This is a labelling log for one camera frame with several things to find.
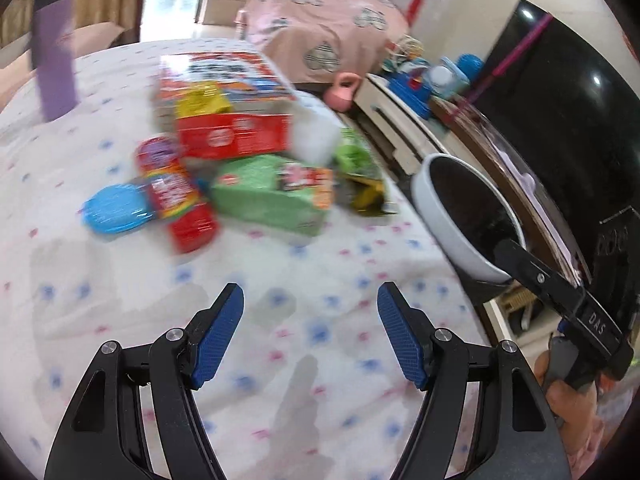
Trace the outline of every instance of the green box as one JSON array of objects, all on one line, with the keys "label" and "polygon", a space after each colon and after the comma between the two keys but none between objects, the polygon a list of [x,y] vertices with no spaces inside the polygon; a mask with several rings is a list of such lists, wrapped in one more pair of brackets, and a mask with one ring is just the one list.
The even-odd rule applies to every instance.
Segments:
[{"label": "green box", "polygon": [[277,155],[226,162],[211,184],[221,214],[316,236],[333,203],[331,170]]}]

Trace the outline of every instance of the blue plastic lid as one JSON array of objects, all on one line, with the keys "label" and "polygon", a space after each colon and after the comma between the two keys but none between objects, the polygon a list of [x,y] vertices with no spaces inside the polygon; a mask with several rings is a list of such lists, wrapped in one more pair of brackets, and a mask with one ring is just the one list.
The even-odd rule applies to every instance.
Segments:
[{"label": "blue plastic lid", "polygon": [[84,204],[84,221],[99,234],[129,231],[152,217],[145,190],[135,184],[105,187]]}]

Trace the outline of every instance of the red can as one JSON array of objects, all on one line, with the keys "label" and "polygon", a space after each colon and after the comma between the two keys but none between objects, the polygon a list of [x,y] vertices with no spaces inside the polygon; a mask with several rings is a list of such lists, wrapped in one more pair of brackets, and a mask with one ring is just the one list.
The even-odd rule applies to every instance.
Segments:
[{"label": "red can", "polygon": [[136,160],[156,214],[167,222],[178,251],[190,253],[212,241],[218,224],[180,163],[175,143],[167,137],[146,140]]}]

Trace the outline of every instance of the snack box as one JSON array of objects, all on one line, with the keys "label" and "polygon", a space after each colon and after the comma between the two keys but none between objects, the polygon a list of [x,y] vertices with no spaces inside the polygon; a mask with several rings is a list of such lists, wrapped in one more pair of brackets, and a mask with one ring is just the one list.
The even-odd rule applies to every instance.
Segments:
[{"label": "snack box", "polygon": [[221,214],[316,236],[334,201],[333,173],[277,155],[226,162],[211,185]]},{"label": "snack box", "polygon": [[285,150],[296,98],[259,54],[203,52],[161,57],[157,100],[184,155],[224,159]]}]

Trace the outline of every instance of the pink stick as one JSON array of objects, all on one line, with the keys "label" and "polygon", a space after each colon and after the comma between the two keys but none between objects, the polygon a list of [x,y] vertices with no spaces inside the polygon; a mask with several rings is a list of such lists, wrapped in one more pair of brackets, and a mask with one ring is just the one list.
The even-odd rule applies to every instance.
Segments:
[{"label": "pink stick", "polygon": [[462,112],[468,105],[476,102],[476,100],[480,97],[482,92],[484,92],[491,84],[494,82],[496,77],[500,77],[503,75],[508,67],[510,67],[521,55],[527,50],[534,41],[542,34],[542,32],[546,29],[547,25],[551,22],[554,17],[548,12],[546,13],[542,19],[536,23],[536,26],[533,27],[529,33],[522,38],[519,44],[506,56],[497,67],[495,67],[492,72],[484,78],[478,87],[472,92],[472,94],[465,99],[462,104],[453,111],[451,114],[451,119],[454,120],[460,112]]}]

